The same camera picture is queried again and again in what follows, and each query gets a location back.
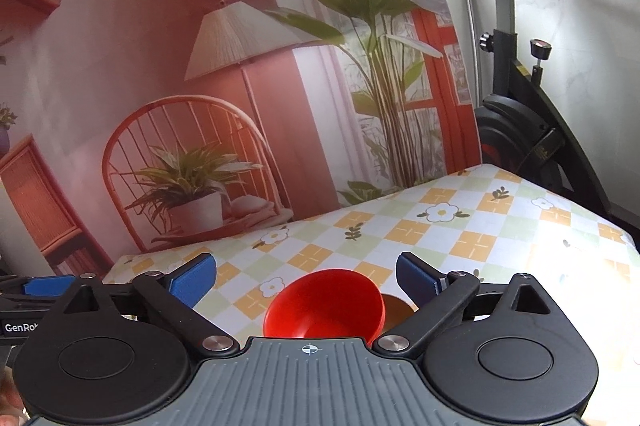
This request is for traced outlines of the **red plastic bowl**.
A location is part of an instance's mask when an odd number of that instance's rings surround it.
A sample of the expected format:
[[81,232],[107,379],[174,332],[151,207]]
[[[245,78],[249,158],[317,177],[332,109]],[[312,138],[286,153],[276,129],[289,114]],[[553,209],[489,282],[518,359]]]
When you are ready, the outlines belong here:
[[262,334],[273,338],[361,338],[382,333],[383,296],[363,274],[347,269],[311,272],[285,287],[269,305]]

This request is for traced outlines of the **printed room backdrop cloth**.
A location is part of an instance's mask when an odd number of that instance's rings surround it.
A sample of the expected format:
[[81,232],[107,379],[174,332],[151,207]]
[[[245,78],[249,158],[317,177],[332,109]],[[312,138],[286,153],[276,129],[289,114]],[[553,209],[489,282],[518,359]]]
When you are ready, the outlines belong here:
[[1,263],[291,220],[480,161],[447,0],[1,0]]

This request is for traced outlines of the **black exercise bike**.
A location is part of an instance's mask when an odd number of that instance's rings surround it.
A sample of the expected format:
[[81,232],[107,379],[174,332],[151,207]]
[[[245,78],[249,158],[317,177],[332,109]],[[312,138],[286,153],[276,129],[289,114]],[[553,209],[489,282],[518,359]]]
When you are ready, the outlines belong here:
[[486,163],[569,198],[603,218],[611,203],[585,151],[541,87],[552,47],[534,38],[529,51],[536,63],[518,60],[515,1],[495,0],[495,29],[480,36],[492,54],[492,88],[475,111]]

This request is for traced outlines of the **checkered floral tablecloth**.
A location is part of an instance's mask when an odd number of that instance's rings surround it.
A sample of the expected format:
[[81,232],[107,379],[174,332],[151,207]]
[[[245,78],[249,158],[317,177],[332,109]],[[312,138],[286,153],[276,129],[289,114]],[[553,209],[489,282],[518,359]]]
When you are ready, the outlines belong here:
[[403,252],[489,283],[531,273],[577,325],[592,330],[639,314],[639,256],[624,231],[487,165],[271,229],[125,256],[107,281],[168,272],[210,253],[216,285],[198,311],[244,339],[260,333],[281,290],[316,270],[352,269],[383,293],[398,295],[394,268]]

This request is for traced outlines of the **orange plate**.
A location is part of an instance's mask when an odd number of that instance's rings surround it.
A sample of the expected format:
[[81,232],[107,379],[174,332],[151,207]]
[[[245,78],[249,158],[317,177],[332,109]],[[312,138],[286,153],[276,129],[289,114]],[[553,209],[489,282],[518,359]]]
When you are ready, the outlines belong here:
[[405,302],[395,295],[383,294],[383,302],[385,306],[385,321],[382,328],[383,334],[392,328],[396,328],[397,325],[410,318],[416,311],[413,305],[408,304],[408,302]]

